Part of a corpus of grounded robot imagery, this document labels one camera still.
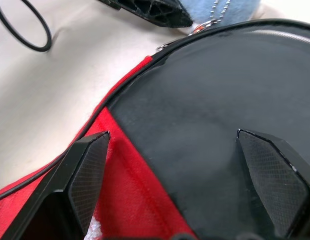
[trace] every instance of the red and black bag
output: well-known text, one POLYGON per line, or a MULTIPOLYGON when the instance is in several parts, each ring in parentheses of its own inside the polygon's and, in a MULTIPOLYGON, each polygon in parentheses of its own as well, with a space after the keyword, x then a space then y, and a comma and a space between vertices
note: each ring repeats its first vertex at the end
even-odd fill
POLYGON ((146 57, 52 163, 0 190, 0 238, 310 237, 310 25, 252 21, 146 57))

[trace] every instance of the light blue fabric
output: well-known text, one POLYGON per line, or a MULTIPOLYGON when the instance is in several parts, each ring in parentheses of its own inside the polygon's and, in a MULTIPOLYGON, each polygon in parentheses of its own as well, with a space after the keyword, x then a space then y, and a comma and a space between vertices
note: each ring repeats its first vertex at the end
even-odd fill
MULTIPOLYGON (((197 24, 210 20, 210 11, 212 10, 214 1, 215 0, 180 0, 181 4, 190 14, 192 20, 197 24)), ((215 18, 220 16, 226 1, 227 0, 219 0, 214 12, 215 18)), ((221 27, 248 21, 254 11, 258 8, 259 3, 260 0, 231 0, 223 20, 220 23, 213 25, 213 27, 221 27)))

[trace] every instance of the red fabric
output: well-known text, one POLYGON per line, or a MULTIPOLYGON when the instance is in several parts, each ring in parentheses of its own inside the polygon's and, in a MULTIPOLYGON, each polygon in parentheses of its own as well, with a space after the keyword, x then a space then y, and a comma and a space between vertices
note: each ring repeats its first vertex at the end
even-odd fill
POLYGON ((111 140, 94 213, 103 236, 168 239, 176 233, 192 234, 154 173, 104 108, 87 134, 106 130, 111 140))
MULTIPOLYGON (((123 83, 126 79, 128 79, 130 76, 132 76, 134 73, 139 71, 143 66, 148 64, 152 58, 150 56, 146 57, 139 65, 137 65, 134 69, 132 69, 128 74, 126 74, 109 92, 106 96, 111 94, 112 91, 114 91, 121 83, 123 83)), ((99 106, 104 102, 105 98, 100 102, 100 104, 95 108, 94 112, 99 108, 99 106)), ((22 183, 26 179, 30 178, 31 176, 35 175, 37 172, 39 172, 41 169, 19 179, 16 182, 13 182, 9 184, 8 186, 4 187, 0 190, 0 194, 3 192, 13 188, 14 186, 22 183)), ((25 204, 31 193, 35 190, 39 182, 44 176, 40 177, 39 179, 35 180, 31 184, 27 185, 23 189, 17 191, 16 193, 4 198, 0 201, 0 237, 4 234, 8 226, 11 224, 15 216, 18 214, 22 206, 25 204)))

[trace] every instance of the zipper pull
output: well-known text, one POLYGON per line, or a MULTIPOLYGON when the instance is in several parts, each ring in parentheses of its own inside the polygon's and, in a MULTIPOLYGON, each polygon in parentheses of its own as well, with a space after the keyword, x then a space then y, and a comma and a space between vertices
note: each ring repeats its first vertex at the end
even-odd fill
MULTIPOLYGON (((217 23, 217 20, 216 19, 211 19, 207 22, 204 22, 200 25, 198 25, 190 34, 188 34, 187 36, 191 36, 191 35, 194 35, 194 34, 197 34, 197 33, 200 33, 202 31, 205 31, 207 30, 207 28, 209 28, 211 25, 213 24, 216 24, 217 23)), ((172 40, 172 41, 169 41, 165 44, 162 44, 161 46, 157 47, 156 48, 156 52, 160 52, 161 50, 163 50, 164 48, 168 47, 169 45, 173 44, 174 42, 180 40, 180 39, 176 39, 176 40, 172 40)))

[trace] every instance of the table surface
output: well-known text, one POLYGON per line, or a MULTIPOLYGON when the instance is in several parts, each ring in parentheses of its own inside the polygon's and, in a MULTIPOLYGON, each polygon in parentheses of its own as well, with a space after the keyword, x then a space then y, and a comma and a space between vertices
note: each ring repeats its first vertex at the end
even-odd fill
MULTIPOLYGON (((0 23, 0 188, 63 152, 122 76, 156 47, 182 37, 94 0, 31 2, 55 41, 50 52, 33 52, 0 23)), ((262 4, 263 18, 310 23, 310 0, 262 4)), ((0 5, 26 39, 44 43, 44 30, 21 1, 0 5)))

